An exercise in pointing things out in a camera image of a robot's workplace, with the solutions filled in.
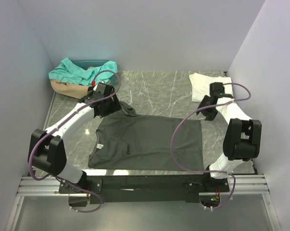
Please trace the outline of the dark grey t shirt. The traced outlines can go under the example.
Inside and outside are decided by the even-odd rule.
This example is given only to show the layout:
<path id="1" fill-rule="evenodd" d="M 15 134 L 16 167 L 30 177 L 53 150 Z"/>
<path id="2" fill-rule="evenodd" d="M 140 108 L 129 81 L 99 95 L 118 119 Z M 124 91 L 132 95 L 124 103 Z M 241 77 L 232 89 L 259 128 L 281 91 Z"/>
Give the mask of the dark grey t shirt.
<path id="1" fill-rule="evenodd" d="M 199 120 L 138 115 L 121 102 L 122 109 L 103 118 L 97 143 L 88 158 L 95 169 L 180 171 L 203 170 L 202 127 Z"/>

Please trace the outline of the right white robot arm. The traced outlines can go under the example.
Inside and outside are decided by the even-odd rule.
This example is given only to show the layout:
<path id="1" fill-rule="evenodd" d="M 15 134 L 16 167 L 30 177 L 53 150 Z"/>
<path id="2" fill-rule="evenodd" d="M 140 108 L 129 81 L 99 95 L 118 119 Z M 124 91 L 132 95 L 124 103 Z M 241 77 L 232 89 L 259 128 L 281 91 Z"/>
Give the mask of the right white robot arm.
<path id="1" fill-rule="evenodd" d="M 258 157 L 262 123 L 246 115 L 230 94 L 205 95 L 196 113 L 202 113 L 210 121 L 220 113 L 227 122 L 222 154 L 202 175 L 203 189 L 213 192 L 225 186 L 229 174 L 237 166 Z"/>

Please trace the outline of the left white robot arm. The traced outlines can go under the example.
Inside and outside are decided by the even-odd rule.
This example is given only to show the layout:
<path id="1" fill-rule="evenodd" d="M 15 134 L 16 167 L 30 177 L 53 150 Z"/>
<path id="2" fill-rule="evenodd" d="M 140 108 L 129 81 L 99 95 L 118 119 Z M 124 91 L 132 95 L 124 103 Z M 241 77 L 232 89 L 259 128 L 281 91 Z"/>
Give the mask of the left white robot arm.
<path id="1" fill-rule="evenodd" d="M 46 130 L 36 129 L 31 135 L 29 147 L 30 176 L 37 181 L 54 176 L 70 184 L 75 193 L 87 192 L 87 174 L 67 162 L 64 142 L 96 116 L 105 117 L 120 109 L 115 93 L 106 95 L 94 91 L 91 96 L 84 96 L 53 126 Z"/>

